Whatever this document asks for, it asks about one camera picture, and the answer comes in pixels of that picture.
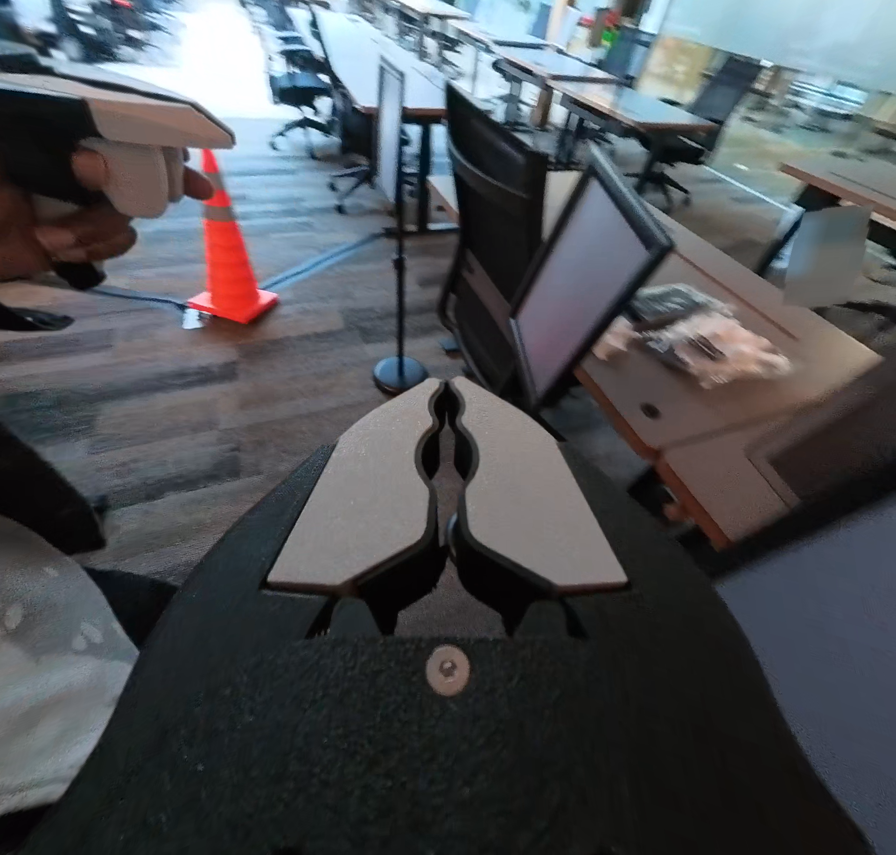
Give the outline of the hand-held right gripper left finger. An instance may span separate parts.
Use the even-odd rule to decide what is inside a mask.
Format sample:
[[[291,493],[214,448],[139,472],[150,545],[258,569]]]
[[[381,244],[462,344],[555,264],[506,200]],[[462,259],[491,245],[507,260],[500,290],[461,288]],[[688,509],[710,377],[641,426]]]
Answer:
[[[446,384],[427,379],[338,439],[273,563],[273,590],[363,601],[378,626],[431,592],[444,568],[437,497]]]

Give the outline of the black floor stand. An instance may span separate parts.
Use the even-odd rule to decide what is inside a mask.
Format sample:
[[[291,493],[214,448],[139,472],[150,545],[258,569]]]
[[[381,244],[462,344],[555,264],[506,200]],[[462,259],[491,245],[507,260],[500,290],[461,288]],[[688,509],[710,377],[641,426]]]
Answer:
[[[377,79],[375,122],[375,186],[387,198],[393,215],[392,269],[395,282],[395,353],[380,360],[373,369],[375,386],[389,396],[415,388],[428,378],[426,367],[406,352],[406,255],[404,217],[404,147],[402,114],[405,76],[387,58],[380,60]]]

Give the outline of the grey tilted light panel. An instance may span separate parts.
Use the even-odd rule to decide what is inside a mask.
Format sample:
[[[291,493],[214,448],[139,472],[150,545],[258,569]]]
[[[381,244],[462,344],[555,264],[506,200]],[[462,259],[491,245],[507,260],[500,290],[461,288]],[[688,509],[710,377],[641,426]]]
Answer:
[[[650,206],[592,147],[511,307],[528,412],[559,390],[674,247]]]

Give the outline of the person's pale printed shirt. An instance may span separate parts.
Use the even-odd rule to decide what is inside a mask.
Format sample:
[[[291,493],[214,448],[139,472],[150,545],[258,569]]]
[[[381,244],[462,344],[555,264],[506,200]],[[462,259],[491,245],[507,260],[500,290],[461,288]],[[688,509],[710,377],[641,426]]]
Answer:
[[[137,656],[84,568],[2,518],[2,815],[51,805],[66,792]]]

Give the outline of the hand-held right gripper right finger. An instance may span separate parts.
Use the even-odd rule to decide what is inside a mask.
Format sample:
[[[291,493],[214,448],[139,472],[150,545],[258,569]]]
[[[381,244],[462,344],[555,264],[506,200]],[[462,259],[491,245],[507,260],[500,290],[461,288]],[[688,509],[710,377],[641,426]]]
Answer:
[[[504,626],[534,603],[619,592],[629,578],[557,440],[469,379],[452,380],[458,577]]]

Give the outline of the black office chair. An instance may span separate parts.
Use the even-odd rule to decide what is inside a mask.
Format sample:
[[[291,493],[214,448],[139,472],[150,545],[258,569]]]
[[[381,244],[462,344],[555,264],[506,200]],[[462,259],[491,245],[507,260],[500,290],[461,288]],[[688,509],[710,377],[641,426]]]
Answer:
[[[706,81],[685,111],[709,122],[707,131],[647,132],[636,134],[646,150],[643,169],[636,174],[635,191],[658,189],[666,207],[671,209],[674,200],[671,190],[683,194],[685,204],[690,204],[691,193],[671,178],[667,168],[678,165],[700,167],[711,156],[720,136],[737,105],[753,88],[762,71],[761,62],[739,55],[729,55],[723,65]]]
[[[445,102],[459,240],[438,316],[469,374],[519,403],[510,309],[543,243],[549,163],[454,83],[445,87]]]
[[[308,156],[316,160],[310,132],[334,136],[330,115],[321,115],[318,110],[319,100],[332,97],[323,59],[296,31],[271,29],[268,42],[273,50],[265,57],[265,73],[272,100],[275,105],[297,111],[294,119],[272,134],[268,144],[277,151],[288,133],[302,131]]]

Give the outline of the orange striped cone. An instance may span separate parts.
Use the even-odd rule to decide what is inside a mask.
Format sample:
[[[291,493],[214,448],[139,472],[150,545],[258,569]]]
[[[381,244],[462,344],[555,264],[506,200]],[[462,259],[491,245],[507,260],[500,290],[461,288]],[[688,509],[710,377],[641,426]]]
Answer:
[[[211,197],[203,202],[206,289],[188,300],[186,307],[250,324],[272,309],[279,298],[258,284],[216,156],[209,149],[202,151],[202,171],[212,188]]]

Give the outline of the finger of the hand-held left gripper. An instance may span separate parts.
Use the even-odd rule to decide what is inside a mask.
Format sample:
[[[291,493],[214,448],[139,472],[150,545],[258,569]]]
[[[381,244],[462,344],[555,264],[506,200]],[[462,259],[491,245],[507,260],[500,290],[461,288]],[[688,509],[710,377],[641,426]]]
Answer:
[[[231,149],[230,128],[188,99],[118,81],[10,74],[1,76],[2,125],[81,141]]]

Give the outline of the clear plastic bag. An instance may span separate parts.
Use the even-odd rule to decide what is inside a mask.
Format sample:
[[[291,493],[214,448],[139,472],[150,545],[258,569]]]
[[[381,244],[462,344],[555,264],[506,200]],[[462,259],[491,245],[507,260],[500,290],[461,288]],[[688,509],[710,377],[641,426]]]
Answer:
[[[643,354],[703,389],[782,379],[795,369],[769,339],[745,327],[730,304],[686,284],[637,291],[591,352],[601,361]]]

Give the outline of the person's left hand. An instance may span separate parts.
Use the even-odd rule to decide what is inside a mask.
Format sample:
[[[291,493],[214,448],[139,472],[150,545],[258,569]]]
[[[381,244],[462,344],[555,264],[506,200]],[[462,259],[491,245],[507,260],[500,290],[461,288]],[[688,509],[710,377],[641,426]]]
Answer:
[[[8,161],[28,157],[2,145],[1,281],[33,279],[55,264],[98,265],[127,254],[137,243],[133,220],[109,202],[80,208],[57,220],[39,222],[30,194],[10,176]]]

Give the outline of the long wooden desk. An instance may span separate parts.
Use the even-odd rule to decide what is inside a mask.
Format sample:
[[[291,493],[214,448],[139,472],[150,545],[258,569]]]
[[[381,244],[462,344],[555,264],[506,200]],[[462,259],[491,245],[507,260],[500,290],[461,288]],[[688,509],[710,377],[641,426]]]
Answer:
[[[446,231],[446,223],[432,223],[428,179],[432,171],[433,133],[446,119],[446,77],[434,66],[414,57],[367,21],[328,9],[312,9],[322,54],[353,108],[375,116],[379,106],[379,71],[383,63],[404,78],[402,122],[417,127],[417,232]]]

